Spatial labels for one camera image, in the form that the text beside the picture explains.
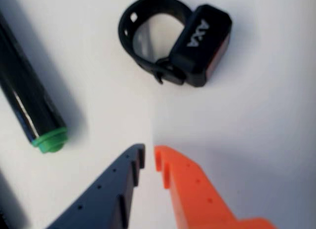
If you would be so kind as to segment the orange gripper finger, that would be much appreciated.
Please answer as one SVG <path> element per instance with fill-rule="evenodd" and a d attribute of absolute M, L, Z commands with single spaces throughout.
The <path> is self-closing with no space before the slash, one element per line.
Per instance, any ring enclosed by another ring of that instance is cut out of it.
<path fill-rule="evenodd" d="M 170 191 L 180 229 L 273 229 L 264 218 L 238 219 L 212 185 L 203 169 L 179 151 L 154 147 L 156 170 Z"/>

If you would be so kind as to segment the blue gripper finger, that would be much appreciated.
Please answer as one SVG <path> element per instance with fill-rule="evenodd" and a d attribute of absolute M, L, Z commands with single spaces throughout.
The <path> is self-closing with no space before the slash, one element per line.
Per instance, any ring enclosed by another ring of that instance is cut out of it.
<path fill-rule="evenodd" d="M 126 229 L 133 190 L 145 167 L 145 145 L 126 149 L 53 223 L 50 229 Z"/>

